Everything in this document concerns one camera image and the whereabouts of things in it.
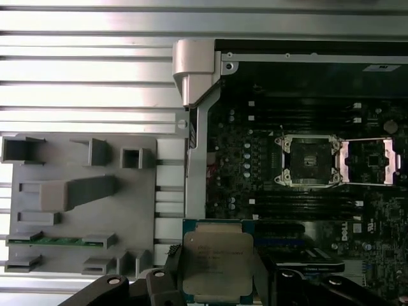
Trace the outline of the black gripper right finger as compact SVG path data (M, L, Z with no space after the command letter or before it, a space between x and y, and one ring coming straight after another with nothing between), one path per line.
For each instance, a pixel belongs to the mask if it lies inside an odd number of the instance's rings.
M253 272L263 305L407 305L407 295L389 302L339 275L311 282L296 270L279 267L262 250L254 249Z

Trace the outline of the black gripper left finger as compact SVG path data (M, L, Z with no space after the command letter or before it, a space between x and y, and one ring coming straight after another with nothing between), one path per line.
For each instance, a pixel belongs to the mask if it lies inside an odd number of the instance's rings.
M178 288L182 246L170 247L164 267L130 283L123 275L106 275L63 302L65 306L183 305Z

